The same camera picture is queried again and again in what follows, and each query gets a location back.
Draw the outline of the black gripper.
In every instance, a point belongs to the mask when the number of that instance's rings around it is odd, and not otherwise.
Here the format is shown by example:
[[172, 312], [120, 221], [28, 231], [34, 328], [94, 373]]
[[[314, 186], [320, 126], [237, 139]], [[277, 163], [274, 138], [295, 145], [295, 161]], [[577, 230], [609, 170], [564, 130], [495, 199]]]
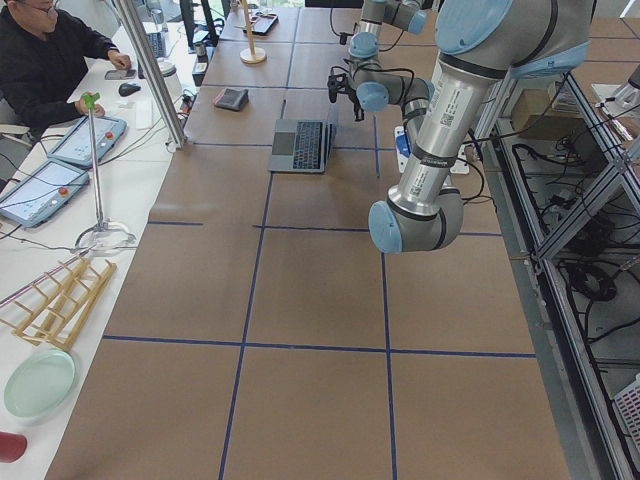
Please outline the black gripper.
[[335, 73], [331, 70], [327, 79], [328, 98], [330, 103], [336, 103], [339, 95], [346, 95], [351, 102], [356, 100], [355, 90], [350, 84], [349, 73]]

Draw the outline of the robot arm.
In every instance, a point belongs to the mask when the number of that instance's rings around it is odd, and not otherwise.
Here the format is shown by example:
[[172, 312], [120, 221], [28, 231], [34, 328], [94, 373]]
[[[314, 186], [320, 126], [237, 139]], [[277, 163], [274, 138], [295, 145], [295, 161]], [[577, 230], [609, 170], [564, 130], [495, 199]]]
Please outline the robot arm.
[[427, 22], [423, 1], [365, 1], [356, 32], [349, 43], [347, 95], [354, 117], [379, 112], [389, 105], [401, 109], [405, 122], [426, 114], [433, 84], [406, 67], [385, 68], [380, 60], [380, 31], [384, 24], [419, 34]]
[[409, 158], [398, 184], [374, 203], [368, 228], [383, 253], [448, 246], [463, 223], [463, 200], [449, 175], [491, 86], [507, 75], [566, 73], [583, 63], [595, 12], [592, 1], [446, 1], [439, 8], [436, 81], [401, 76], [379, 61], [383, 24], [421, 32], [422, 1], [366, 1], [349, 43], [348, 70], [328, 83], [344, 89], [356, 113], [397, 105], [409, 130]]

